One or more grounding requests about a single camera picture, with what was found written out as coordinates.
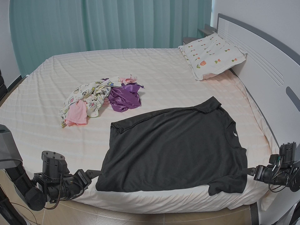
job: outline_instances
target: purple fabric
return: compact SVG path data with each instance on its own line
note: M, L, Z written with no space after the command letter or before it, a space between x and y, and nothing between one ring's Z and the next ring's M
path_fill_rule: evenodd
M144 88L137 83L129 83L122 87L112 87L108 99L114 111L125 112L141 106L138 90Z

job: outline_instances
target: pillowcase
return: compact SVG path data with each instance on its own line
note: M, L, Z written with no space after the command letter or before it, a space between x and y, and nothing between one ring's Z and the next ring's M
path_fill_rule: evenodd
M196 80L223 73L246 60L246 53L213 33L178 47L192 69Z

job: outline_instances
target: bed frame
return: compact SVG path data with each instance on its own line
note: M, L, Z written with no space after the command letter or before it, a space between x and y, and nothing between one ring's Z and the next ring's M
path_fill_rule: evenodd
M267 33L218 14L217 33L247 52L232 71L263 114L277 145L300 143L300 55Z

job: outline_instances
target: floor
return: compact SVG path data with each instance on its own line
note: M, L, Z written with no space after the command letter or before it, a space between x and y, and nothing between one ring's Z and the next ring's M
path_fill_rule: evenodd
M0 101L0 106L12 91ZM1 170L0 184L11 202L28 208L15 192L13 183ZM251 225L249 205L243 205L233 210L224 208L216 212L131 214L97 208L75 201L63 201L54 210L32 211L35 218L27 209L19 205L14 206L31 221L31 224L36 224L36 218L37 224L40 225ZM0 224L8 224L2 216L0 216Z

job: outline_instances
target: bed sheet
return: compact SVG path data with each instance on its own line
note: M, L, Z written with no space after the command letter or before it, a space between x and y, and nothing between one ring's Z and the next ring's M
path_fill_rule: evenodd
M142 106L123 113L110 105L85 126L60 127L58 111L66 97L81 84L114 76L136 76L144 85ZM12 132L29 175L42 171L41 152L66 157L71 173L100 170L109 149L110 124L138 114L170 107L190 107L211 96L236 121L240 144L247 149L248 167L267 165L278 147L253 100L231 71L196 81L179 49L120 49L56 55L43 62L9 96L0 108L0 123ZM248 176L244 193L208 195L208 185L170 191L133 193L96 191L97 178L77 201L100 208L132 213L216 211L252 204L268 186Z

